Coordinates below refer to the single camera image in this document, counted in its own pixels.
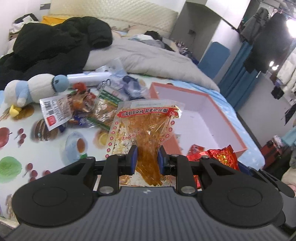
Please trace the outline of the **blue curtain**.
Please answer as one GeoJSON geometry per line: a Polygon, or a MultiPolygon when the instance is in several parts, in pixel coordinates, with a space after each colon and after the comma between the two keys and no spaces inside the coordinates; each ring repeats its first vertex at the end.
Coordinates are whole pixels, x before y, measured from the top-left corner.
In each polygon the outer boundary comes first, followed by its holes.
{"type": "Polygon", "coordinates": [[[243,104],[258,83],[258,71],[248,72],[244,62],[251,53],[252,46],[243,42],[227,72],[219,82],[220,93],[236,110],[240,110],[243,104]]]}

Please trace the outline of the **green white snack bag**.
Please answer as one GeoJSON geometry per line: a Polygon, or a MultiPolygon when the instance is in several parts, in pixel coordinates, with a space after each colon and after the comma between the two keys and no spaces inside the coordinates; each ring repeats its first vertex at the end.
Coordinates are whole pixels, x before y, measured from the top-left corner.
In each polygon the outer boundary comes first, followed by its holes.
{"type": "Polygon", "coordinates": [[[119,102],[125,100],[114,88],[105,85],[96,97],[93,110],[88,120],[94,125],[109,132],[117,112],[119,102]]]}

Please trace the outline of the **cream padded headboard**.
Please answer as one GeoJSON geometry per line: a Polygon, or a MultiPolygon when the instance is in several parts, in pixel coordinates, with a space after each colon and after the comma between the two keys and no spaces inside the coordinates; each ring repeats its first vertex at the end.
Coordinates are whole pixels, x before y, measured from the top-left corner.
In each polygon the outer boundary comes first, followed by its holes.
{"type": "Polygon", "coordinates": [[[149,1],[68,0],[51,1],[50,15],[92,16],[110,25],[114,30],[127,31],[137,26],[168,37],[178,13],[149,1]]]}

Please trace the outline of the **black jacket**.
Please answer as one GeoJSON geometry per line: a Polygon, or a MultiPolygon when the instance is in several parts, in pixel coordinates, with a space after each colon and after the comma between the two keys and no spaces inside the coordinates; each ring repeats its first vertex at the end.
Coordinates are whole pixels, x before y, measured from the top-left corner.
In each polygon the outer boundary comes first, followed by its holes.
{"type": "Polygon", "coordinates": [[[29,80],[38,74],[81,73],[90,51],[112,42],[108,23],[91,16],[69,18],[55,26],[28,23],[12,53],[1,57],[1,90],[12,80],[29,80]]]}

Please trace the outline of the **fruit print tablecloth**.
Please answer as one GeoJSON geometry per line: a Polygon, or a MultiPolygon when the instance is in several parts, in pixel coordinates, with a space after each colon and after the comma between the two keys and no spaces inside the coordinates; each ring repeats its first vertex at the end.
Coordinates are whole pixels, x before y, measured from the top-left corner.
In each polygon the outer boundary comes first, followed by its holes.
{"type": "Polygon", "coordinates": [[[16,190],[82,156],[104,160],[106,138],[99,127],[61,126],[48,132],[39,104],[31,104],[23,118],[12,118],[1,102],[1,223],[19,224],[11,207],[16,190]]]}

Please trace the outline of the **grey quilt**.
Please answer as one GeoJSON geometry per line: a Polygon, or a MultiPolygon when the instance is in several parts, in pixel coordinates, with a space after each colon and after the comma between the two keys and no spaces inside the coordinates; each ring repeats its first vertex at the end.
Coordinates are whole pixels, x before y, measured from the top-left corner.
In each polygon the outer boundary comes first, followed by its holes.
{"type": "Polygon", "coordinates": [[[128,73],[181,80],[220,91],[188,57],[128,39],[115,39],[107,48],[90,51],[83,69],[95,70],[114,59],[119,59],[128,73]]]}

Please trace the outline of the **white hanging coat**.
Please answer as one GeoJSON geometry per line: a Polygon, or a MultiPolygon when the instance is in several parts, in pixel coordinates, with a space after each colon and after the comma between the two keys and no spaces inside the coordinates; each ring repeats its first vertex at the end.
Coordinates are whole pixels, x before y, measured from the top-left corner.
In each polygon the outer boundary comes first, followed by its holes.
{"type": "Polygon", "coordinates": [[[284,93],[295,93],[295,52],[292,52],[281,66],[277,78],[284,93]]]}

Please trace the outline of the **white tube roll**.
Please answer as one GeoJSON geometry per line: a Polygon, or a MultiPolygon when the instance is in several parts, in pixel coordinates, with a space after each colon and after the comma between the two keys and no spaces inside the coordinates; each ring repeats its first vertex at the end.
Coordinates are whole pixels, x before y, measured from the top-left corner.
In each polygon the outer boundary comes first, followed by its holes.
{"type": "Polygon", "coordinates": [[[97,86],[102,81],[107,80],[111,75],[110,72],[85,72],[69,74],[67,75],[67,78],[71,85],[81,82],[86,86],[97,86]]]}

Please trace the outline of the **pink cardboard box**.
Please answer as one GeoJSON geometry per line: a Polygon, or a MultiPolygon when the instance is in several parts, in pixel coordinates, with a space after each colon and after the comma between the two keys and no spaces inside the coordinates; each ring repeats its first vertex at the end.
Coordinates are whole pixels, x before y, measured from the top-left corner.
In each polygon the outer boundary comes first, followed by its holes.
{"type": "Polygon", "coordinates": [[[186,155],[192,145],[205,150],[231,146],[237,157],[247,150],[238,132],[210,95],[155,82],[149,90],[152,98],[174,100],[185,105],[181,118],[174,124],[175,135],[164,143],[166,153],[186,155]]]}

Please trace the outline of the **clear bag orange snack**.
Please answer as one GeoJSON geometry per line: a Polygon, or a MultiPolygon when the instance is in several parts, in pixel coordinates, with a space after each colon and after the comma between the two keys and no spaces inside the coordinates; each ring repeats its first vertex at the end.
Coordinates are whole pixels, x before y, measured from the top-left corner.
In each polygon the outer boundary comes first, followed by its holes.
{"type": "Polygon", "coordinates": [[[165,186],[169,181],[159,172],[157,152],[174,136],[174,125],[181,118],[184,103],[168,99],[141,99],[120,102],[106,141],[106,157],[127,154],[138,148],[135,177],[123,185],[165,186]]]}

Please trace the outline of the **blue white plush toy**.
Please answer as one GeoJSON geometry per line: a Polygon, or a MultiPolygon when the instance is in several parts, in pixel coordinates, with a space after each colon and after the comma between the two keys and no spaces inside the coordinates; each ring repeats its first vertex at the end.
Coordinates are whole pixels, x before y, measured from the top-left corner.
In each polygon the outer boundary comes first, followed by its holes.
{"type": "Polygon", "coordinates": [[[65,75],[38,74],[25,80],[13,80],[4,89],[4,102],[10,107],[12,117],[20,114],[22,109],[40,99],[55,96],[70,86],[65,75]]]}

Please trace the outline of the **red foil snack packets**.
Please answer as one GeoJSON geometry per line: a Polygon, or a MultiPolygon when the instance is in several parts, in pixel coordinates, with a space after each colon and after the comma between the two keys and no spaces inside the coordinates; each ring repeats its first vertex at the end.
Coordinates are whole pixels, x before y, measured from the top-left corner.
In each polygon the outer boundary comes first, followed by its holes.
{"type": "Polygon", "coordinates": [[[200,169],[194,173],[197,189],[207,189],[222,177],[231,176],[240,171],[234,150],[229,145],[223,149],[208,149],[192,145],[186,155],[190,162],[198,162],[200,169]]]}

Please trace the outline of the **blue white plastic bag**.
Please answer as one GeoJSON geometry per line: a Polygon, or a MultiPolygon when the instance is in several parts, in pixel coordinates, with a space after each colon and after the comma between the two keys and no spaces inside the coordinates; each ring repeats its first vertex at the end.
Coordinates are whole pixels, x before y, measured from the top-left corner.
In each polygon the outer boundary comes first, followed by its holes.
{"type": "Polygon", "coordinates": [[[139,79],[128,75],[119,58],[113,59],[106,65],[97,68],[95,72],[110,74],[106,80],[98,85],[98,90],[109,86],[126,96],[128,100],[150,98],[145,83],[141,84],[139,79]]]}

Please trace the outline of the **red suitcase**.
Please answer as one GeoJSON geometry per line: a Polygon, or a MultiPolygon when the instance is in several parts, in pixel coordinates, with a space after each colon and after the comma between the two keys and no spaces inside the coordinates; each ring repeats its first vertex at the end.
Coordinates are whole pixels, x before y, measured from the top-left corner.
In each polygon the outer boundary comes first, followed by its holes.
{"type": "Polygon", "coordinates": [[[265,160],[263,169],[266,169],[281,158],[282,147],[274,139],[271,139],[260,149],[260,152],[265,160]]]}

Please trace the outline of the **hanging dark coat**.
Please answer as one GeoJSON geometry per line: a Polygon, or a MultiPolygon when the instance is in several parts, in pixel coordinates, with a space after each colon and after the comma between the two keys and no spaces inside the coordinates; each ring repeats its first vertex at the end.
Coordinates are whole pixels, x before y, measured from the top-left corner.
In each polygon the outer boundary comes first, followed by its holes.
{"type": "Polygon", "coordinates": [[[256,37],[252,50],[244,62],[247,72],[266,73],[271,61],[283,56],[292,43],[284,14],[275,13],[256,37]]]}

